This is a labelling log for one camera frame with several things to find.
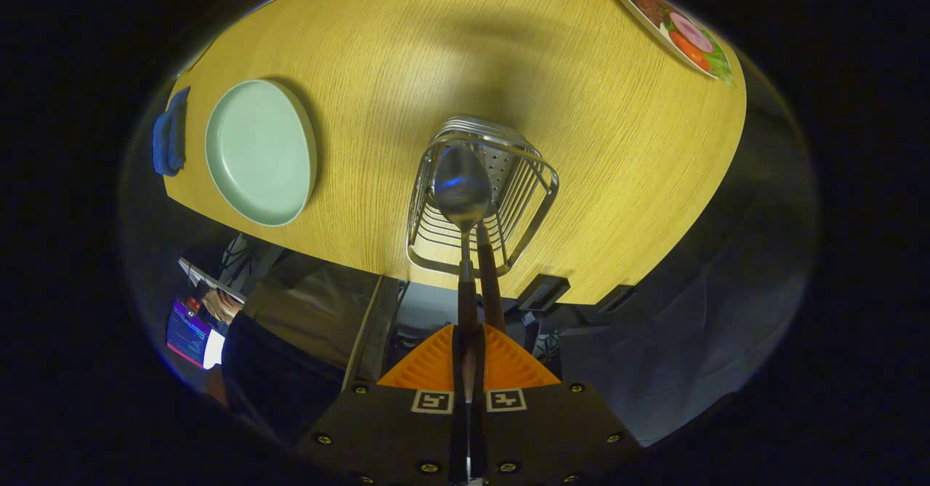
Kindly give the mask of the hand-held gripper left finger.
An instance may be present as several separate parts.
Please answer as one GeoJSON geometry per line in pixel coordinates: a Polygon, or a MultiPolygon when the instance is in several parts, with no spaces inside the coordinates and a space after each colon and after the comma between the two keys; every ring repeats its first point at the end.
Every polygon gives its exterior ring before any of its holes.
{"type": "Polygon", "coordinates": [[[433,333],[376,383],[342,391],[298,453],[352,485],[459,485],[466,480],[461,335],[433,333]]]}

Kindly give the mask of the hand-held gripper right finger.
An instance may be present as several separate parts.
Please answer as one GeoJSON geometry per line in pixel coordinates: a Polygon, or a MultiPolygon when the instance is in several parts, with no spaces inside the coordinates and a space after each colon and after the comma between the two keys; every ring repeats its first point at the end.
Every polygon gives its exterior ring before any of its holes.
{"type": "Polygon", "coordinates": [[[644,452],[592,384],[564,382],[484,327],[480,477],[488,485],[592,485],[644,452]]]}

